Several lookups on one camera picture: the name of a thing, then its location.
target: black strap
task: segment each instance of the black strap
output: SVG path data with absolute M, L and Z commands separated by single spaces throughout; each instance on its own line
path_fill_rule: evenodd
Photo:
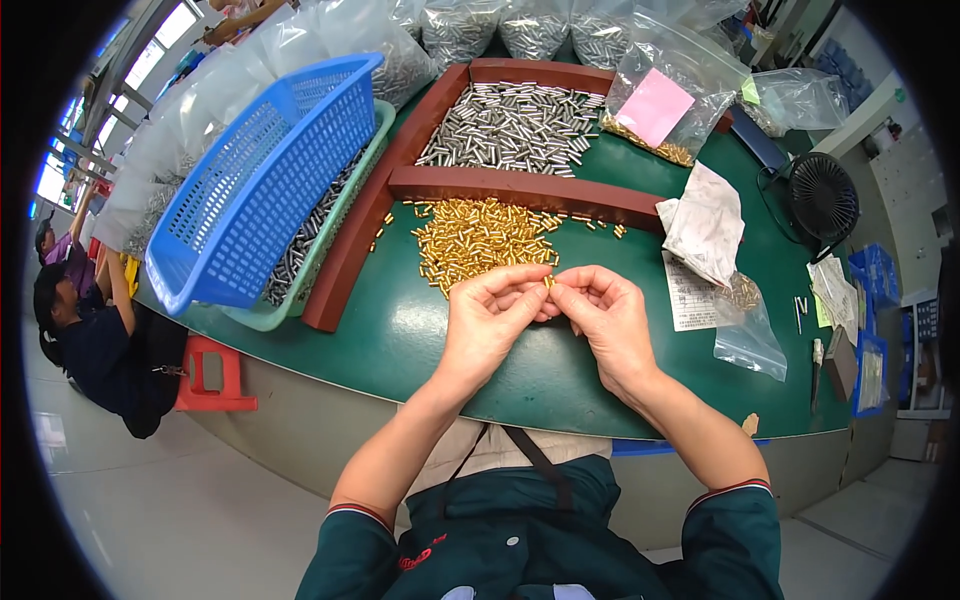
M 480 428 L 480 434 L 477 435 L 477 439 L 473 442 L 473 447 L 470 449 L 470 452 L 467 453 L 467 456 L 464 457 L 464 460 L 460 463 L 460 466 L 457 467 L 457 470 L 453 471 L 453 474 L 450 475 L 450 478 L 444 483 L 444 489 L 440 492 L 440 520 L 446 518 L 446 490 L 450 486 L 450 482 L 457 478 L 457 475 L 460 474 L 460 471 L 463 470 L 464 465 L 470 460 L 470 457 L 473 456 L 473 451 L 477 449 L 477 445 L 480 444 L 480 440 L 483 440 L 483 437 L 487 435 L 487 431 L 490 429 L 489 423 L 484 423 L 483 427 Z
M 519 427 L 511 427 L 510 425 L 502 426 L 503 430 L 510 436 L 510 439 L 514 441 L 516 447 L 520 449 L 520 452 L 523 452 L 523 456 L 526 456 L 527 459 L 533 463 L 537 472 L 543 475 L 543 477 L 557 489 L 557 510 L 572 511 L 573 491 L 570 488 L 570 481 L 564 477 L 557 466 L 551 463 L 550 459 L 543 454 L 543 450 L 534 444 L 534 441 L 530 439 L 526 431 L 523 431 Z

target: dark green jacket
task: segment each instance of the dark green jacket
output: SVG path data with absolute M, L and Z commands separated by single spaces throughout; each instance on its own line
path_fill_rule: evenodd
M 592 455 L 559 469 L 573 486 L 571 513 L 554 510 L 553 486 L 532 468 L 497 468 L 451 482 L 445 517 L 443 486 L 411 496 L 413 527 L 399 543 L 362 507 L 333 507 L 297 598 L 440 600 L 467 586 L 478 600 L 539 600 L 560 584 L 598 600 L 783 597 L 780 525 L 765 482 L 698 498 L 684 522 L 684 558 L 652 564 L 607 528 L 620 495 L 610 461 Z

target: green workbench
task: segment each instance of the green workbench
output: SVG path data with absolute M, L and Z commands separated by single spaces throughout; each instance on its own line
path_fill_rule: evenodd
M 415 99 L 391 130 L 409 114 Z M 689 169 L 675 166 L 602 133 L 584 155 L 577 177 L 676 198 Z M 713 358 L 715 329 L 673 330 L 662 236 L 637 229 L 616 240 L 602 229 L 568 224 L 552 234 L 561 270 L 600 264 L 636 283 L 646 298 L 657 362 L 690 390 L 737 423 L 759 415 L 758 438 L 821 433 L 847 427 L 851 406 L 838 402 L 826 375 L 816 415 L 810 415 L 812 340 L 826 344 L 830 330 L 818 329 L 811 310 L 798 335 L 794 296 L 810 296 L 805 264 L 809 251 L 784 239 L 757 187 L 757 163 L 732 134 L 714 133 L 698 156 L 740 193 L 746 223 L 738 269 L 763 293 L 770 321 L 787 357 L 785 383 L 766 374 Z M 226 346 L 345 388 L 388 400 L 406 400 L 433 372 L 444 348 L 447 303 L 418 274 L 416 239 L 422 224 L 411 206 L 396 203 L 394 223 L 377 240 L 350 295 L 336 333 L 287 319 L 270 332 L 232 321 L 217 308 L 194 304 L 177 321 Z M 785 219 L 780 214 L 780 221 Z M 135 298 L 163 313 L 146 277 Z M 628 439 L 661 439 L 643 418 L 600 385 L 587 340 L 575 338 L 566 318 L 531 324 L 500 369 L 464 408 L 466 417 L 523 427 Z

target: purple shirt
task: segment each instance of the purple shirt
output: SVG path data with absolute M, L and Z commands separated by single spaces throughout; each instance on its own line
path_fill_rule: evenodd
M 43 262 L 48 265 L 61 262 L 66 257 L 71 242 L 73 240 L 70 237 L 70 232 L 67 231 L 43 257 Z M 70 252 L 70 257 L 64 266 L 66 267 L 66 276 L 70 278 L 74 289 L 83 298 L 86 296 L 86 291 L 96 281 L 94 276 L 96 265 L 86 256 L 86 250 L 84 250 L 84 245 L 80 241 L 73 242 L 73 251 Z

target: pink sticky note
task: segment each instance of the pink sticky note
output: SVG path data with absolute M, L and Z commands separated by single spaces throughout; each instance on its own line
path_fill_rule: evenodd
M 693 96 L 651 69 L 615 118 L 651 148 L 657 148 L 691 106 Z

